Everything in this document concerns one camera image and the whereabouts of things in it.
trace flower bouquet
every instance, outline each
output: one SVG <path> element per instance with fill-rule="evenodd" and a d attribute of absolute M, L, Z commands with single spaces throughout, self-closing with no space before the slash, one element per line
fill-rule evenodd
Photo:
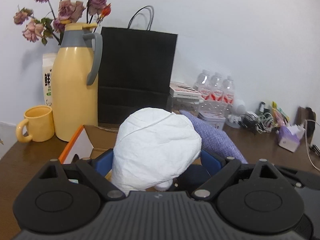
<path fill-rule="evenodd" d="M 36 42 L 41 38 L 41 42 L 46 45 L 47 39 L 55 38 L 59 45 L 62 42 L 64 28 L 68 23 L 76 23 L 86 9 L 87 23 L 91 23 L 95 17 L 97 24 L 100 24 L 103 19 L 111 12 L 111 4 L 107 5 L 107 0 L 88 0 L 86 7 L 84 2 L 71 0 L 60 0 L 59 11 L 57 17 L 52 9 L 50 0 L 35 0 L 40 3 L 48 3 L 51 11 L 48 14 L 52 14 L 53 18 L 43 17 L 38 19 L 34 16 L 32 9 L 18 7 L 18 12 L 14 16 L 14 23 L 16 25 L 22 25 L 25 21 L 29 21 L 25 30 L 22 32 L 23 36 L 30 42 Z"/>

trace bottle label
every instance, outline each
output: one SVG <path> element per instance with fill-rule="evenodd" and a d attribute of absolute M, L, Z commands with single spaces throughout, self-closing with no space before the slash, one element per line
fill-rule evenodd
<path fill-rule="evenodd" d="M 223 91 L 215 90 L 211 92 L 210 99 L 213 101 L 222 101 Z"/>
<path fill-rule="evenodd" d="M 226 93 L 224 94 L 223 96 L 223 101 L 225 103 L 228 103 L 228 104 L 232 104 L 233 103 L 233 98 L 234 98 L 234 94 L 231 94 L 231 93 Z"/>
<path fill-rule="evenodd" d="M 209 89 L 201 88 L 198 90 L 198 92 L 201 93 L 201 96 L 204 100 L 209 99 L 209 97 L 210 97 L 210 90 Z"/>

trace ribbed black surface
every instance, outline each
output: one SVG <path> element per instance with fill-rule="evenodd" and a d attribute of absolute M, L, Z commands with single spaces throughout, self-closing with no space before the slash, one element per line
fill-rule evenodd
<path fill-rule="evenodd" d="M 255 236 L 225 224 L 211 204 L 191 200 L 185 192 L 131 192 L 118 202 L 108 202 L 86 227 L 58 236 L 27 231 L 15 240 L 302 240 L 294 232 Z"/>

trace gray thermos handle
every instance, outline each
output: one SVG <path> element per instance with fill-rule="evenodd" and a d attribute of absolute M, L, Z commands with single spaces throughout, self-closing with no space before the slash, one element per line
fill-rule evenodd
<path fill-rule="evenodd" d="M 91 86 L 97 75 L 100 68 L 101 57 L 102 57 L 102 36 L 99 33 L 88 33 L 82 35 L 84 40 L 92 40 L 94 39 L 94 57 L 92 63 L 92 69 L 87 76 L 87 86 Z"/>

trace crumpled white cloth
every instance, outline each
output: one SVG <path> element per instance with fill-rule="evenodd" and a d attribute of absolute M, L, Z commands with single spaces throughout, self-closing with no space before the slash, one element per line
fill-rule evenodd
<path fill-rule="evenodd" d="M 120 126 L 111 182 L 128 195 L 182 174 L 198 157 L 201 137 L 182 114 L 144 108 Z"/>

